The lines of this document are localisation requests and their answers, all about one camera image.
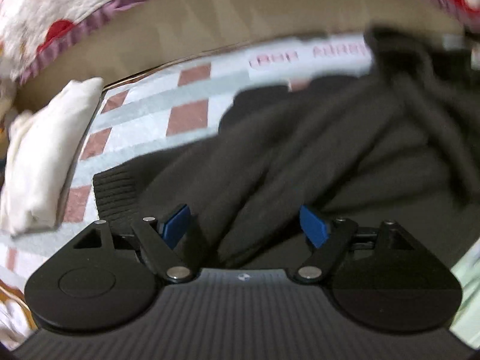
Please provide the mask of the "dark grey knit sweater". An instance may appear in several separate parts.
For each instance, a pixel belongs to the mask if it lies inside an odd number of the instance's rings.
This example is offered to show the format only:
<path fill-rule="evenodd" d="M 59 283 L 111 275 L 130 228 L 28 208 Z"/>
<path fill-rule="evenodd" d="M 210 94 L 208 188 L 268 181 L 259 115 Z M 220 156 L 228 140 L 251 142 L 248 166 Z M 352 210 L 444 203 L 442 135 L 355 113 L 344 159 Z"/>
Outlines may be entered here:
<path fill-rule="evenodd" d="M 239 93 L 209 138 L 146 154 L 94 179 L 101 219 L 187 205 L 199 227 L 176 252 L 242 267 L 291 246 L 302 205 L 392 219 L 451 266 L 479 238 L 479 72 L 467 49 L 373 27 L 366 76 L 322 76 Z"/>

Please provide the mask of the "checkered pink white mat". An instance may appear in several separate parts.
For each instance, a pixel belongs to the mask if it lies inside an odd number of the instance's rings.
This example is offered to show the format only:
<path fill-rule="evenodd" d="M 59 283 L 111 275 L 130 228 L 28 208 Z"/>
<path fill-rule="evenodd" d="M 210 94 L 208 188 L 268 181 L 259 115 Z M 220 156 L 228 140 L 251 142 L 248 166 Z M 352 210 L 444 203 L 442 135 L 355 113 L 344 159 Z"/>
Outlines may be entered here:
<path fill-rule="evenodd" d="M 296 90 L 320 75 L 361 75 L 371 63 L 360 34 L 291 37 L 174 63 L 109 88 L 72 164 L 59 227 L 3 236 L 1 281 L 22 289 L 32 272 L 98 218 L 92 184 L 97 173 L 215 134 L 244 89 L 280 84 Z"/>

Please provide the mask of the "cream white pillow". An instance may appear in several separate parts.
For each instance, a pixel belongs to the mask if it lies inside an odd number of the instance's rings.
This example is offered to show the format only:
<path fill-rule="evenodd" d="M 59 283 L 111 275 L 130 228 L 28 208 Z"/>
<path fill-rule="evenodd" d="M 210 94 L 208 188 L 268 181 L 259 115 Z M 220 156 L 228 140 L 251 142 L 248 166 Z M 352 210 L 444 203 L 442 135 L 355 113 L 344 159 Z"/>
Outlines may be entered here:
<path fill-rule="evenodd" d="M 2 233 L 55 226 L 69 168 L 102 89 L 100 77 L 72 80 L 41 111 L 17 116 L 1 189 Z"/>

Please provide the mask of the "beige bed base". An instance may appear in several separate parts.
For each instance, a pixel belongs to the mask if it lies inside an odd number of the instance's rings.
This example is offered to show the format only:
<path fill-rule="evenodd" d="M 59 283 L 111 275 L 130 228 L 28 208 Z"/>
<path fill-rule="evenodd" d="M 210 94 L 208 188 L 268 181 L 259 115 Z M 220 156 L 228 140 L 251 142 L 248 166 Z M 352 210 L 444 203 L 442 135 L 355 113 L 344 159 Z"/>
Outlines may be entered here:
<path fill-rule="evenodd" d="M 45 67 L 18 89 L 16 107 L 38 110 L 70 80 L 112 83 L 163 63 L 294 34 L 362 31 L 374 21 L 460 33 L 430 0 L 117 0 L 41 54 Z"/>

